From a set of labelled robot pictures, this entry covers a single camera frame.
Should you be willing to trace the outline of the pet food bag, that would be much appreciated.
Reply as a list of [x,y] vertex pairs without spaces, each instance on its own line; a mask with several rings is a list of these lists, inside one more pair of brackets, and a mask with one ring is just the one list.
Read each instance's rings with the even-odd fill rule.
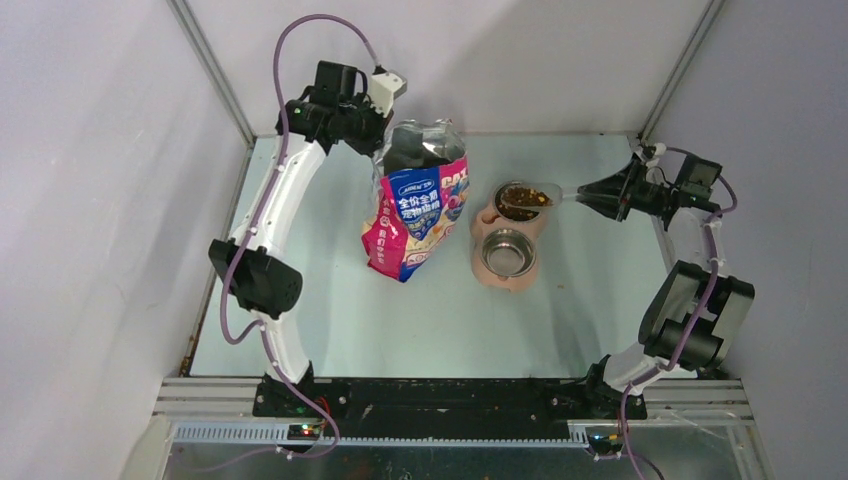
[[469,195],[466,145],[449,119],[398,123],[373,159],[367,266],[404,283],[452,233]]

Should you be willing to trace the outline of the clear plastic scoop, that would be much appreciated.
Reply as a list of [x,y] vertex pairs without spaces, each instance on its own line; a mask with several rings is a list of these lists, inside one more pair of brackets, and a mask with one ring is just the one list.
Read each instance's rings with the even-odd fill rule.
[[506,185],[500,200],[505,207],[541,212],[564,202],[576,201],[579,195],[577,187],[550,182],[518,182]]

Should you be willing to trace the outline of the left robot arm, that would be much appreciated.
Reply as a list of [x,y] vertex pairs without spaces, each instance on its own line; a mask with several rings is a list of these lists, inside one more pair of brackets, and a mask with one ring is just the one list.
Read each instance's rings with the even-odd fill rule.
[[263,187],[228,238],[209,246],[208,257],[222,281],[219,318],[225,340],[236,345],[246,337],[228,329],[228,302],[234,300],[251,315],[246,332],[260,333],[269,376],[286,381],[277,402],[292,416],[308,414],[316,403],[315,388],[302,380],[311,362],[292,314],[303,276],[284,261],[293,220],[334,145],[344,142],[367,157],[382,147],[395,101],[406,88],[403,76],[381,66],[366,74],[319,62],[313,83],[281,104],[277,151]]

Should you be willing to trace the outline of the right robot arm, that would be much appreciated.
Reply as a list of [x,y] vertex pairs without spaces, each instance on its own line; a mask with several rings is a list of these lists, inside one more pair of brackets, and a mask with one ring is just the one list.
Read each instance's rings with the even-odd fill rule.
[[650,181],[651,163],[633,155],[616,174],[578,188],[576,199],[603,216],[623,221],[639,211],[672,229],[693,234],[688,257],[671,266],[641,321],[637,341],[599,363],[600,379],[581,392],[585,411],[606,418],[622,394],[639,395],[657,380],[682,371],[716,370],[729,353],[755,298],[752,284],[730,274],[720,241],[722,221],[738,200],[712,202],[725,181],[720,164],[686,153],[676,179]]

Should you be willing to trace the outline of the far steel bowl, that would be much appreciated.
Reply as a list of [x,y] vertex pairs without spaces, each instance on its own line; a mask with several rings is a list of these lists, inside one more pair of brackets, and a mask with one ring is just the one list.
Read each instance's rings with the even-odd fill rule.
[[543,207],[551,204],[548,195],[518,181],[501,185],[493,199],[498,214],[515,222],[533,220],[541,214]]

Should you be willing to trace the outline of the steel bowl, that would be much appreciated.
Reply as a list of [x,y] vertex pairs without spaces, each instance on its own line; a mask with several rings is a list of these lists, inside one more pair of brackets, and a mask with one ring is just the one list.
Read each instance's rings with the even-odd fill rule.
[[515,229],[497,229],[486,235],[481,246],[483,265],[499,277],[514,278],[528,273],[535,265],[533,242]]
[[515,222],[533,220],[541,214],[543,207],[551,204],[548,195],[518,181],[501,185],[493,199],[498,214]]

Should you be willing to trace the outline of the brown kibble in bowls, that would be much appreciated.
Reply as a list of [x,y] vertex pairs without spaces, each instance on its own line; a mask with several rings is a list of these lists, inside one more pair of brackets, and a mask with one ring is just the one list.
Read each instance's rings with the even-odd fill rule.
[[538,211],[528,210],[518,207],[511,207],[502,204],[495,205],[497,213],[511,222],[528,222],[532,221],[540,215]]

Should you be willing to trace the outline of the near steel bowl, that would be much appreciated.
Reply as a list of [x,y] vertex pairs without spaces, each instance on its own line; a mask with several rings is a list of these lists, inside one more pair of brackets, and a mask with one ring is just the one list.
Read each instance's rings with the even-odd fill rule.
[[535,265],[533,242],[515,229],[497,229],[486,235],[481,246],[483,265],[499,277],[514,278],[528,273]]

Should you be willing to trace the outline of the pink double bowl stand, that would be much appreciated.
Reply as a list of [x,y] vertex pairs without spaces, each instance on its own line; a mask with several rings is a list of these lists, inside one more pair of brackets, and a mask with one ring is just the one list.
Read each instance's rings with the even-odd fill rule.
[[528,289],[539,270],[537,243],[547,226],[547,215],[537,211],[523,214],[501,199],[517,180],[499,185],[488,203],[471,223],[473,240],[471,269],[483,286],[512,293]]

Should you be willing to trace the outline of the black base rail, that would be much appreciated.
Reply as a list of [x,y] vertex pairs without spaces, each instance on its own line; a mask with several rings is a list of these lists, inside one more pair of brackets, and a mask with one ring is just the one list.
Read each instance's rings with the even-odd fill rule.
[[624,400],[596,379],[304,379],[291,392],[264,376],[252,414],[318,418],[323,408],[344,438],[564,440],[569,422],[647,417],[642,397]]

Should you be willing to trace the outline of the aluminium frame front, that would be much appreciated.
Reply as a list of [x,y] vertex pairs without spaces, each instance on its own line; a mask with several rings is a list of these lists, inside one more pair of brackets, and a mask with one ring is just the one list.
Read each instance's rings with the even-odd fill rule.
[[291,447],[575,446],[621,424],[749,426],[736,380],[672,379],[631,396],[584,379],[320,378],[305,403],[258,378],[164,381],[153,412],[178,440]]

